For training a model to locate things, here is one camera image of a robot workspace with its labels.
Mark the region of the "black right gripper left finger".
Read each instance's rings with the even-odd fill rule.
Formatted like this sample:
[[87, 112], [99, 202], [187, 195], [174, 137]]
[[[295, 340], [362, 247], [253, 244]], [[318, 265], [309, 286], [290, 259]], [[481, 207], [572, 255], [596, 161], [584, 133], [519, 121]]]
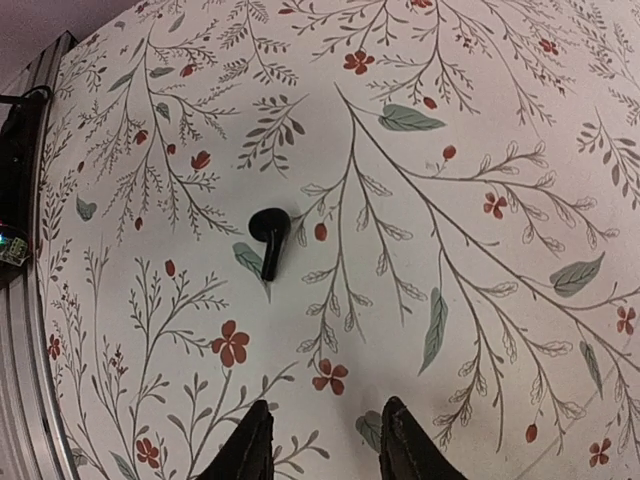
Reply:
[[197, 480], [273, 480], [274, 418], [256, 401]]

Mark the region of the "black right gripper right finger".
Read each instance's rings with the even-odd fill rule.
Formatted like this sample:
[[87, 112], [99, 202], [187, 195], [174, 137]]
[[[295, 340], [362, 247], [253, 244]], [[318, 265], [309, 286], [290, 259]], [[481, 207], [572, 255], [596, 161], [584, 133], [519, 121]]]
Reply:
[[383, 408], [379, 464], [385, 480], [466, 480], [397, 396]]

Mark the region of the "black earbud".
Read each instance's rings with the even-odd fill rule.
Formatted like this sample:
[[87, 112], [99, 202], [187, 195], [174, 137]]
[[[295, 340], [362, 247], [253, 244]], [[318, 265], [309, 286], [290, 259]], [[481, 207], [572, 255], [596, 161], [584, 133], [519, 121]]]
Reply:
[[266, 245], [261, 278], [272, 282], [277, 274], [280, 256], [291, 229], [291, 219], [281, 208], [266, 208], [256, 212], [249, 220], [249, 233]]

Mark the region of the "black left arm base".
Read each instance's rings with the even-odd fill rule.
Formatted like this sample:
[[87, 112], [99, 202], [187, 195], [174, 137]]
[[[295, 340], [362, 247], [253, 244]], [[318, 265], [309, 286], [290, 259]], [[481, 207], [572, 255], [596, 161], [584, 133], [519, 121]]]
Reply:
[[34, 87], [21, 96], [3, 95], [10, 107], [1, 126], [1, 285], [23, 270], [32, 252], [29, 237], [33, 164], [50, 87]]

